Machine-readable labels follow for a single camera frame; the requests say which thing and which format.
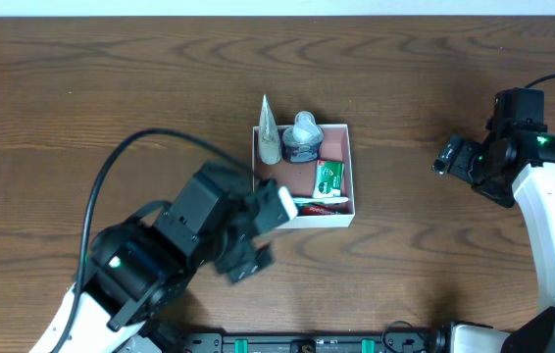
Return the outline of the red green toothpaste tube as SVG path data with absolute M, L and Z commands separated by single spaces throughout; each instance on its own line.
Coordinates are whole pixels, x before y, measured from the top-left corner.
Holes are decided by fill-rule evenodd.
M 341 214 L 340 211 L 316 204 L 298 205 L 297 208 L 300 216 L 333 216 Z

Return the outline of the green white toothbrush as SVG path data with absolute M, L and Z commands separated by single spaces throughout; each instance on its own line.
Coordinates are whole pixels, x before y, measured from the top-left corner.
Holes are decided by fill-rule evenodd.
M 295 204 L 321 204 L 321 205 L 334 205 L 347 203 L 350 199 L 345 196 L 334 196 L 326 198 L 313 198 L 313 197 L 293 197 Z

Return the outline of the white Pantene tube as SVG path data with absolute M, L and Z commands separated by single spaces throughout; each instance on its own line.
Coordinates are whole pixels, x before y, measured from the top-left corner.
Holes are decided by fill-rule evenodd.
M 266 165 L 275 165 L 281 160 L 281 140 L 267 95 L 263 96 L 259 117 L 258 153 Z

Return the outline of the green white soap packet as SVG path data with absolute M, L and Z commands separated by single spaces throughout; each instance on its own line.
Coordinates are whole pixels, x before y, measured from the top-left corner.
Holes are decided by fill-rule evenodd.
M 318 160 L 313 189 L 314 198 L 338 197 L 344 174 L 342 162 Z

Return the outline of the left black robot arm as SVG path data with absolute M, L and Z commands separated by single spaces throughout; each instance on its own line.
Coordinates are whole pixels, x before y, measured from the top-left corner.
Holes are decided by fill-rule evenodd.
M 206 163 L 173 202 L 144 205 L 92 242 L 81 293 L 70 289 L 36 352 L 113 352 L 179 298 L 208 263 L 232 283 L 269 266 L 254 237 L 297 210 L 272 180 L 253 186 L 238 172 Z

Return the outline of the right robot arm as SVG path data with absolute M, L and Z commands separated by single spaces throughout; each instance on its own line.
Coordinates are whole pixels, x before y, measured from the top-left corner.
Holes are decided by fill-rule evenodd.
M 521 209 L 538 285 L 538 314 L 513 332 L 455 324 L 449 352 L 555 352 L 555 135 L 513 132 L 478 143 L 453 135 L 432 166 L 496 204 Z

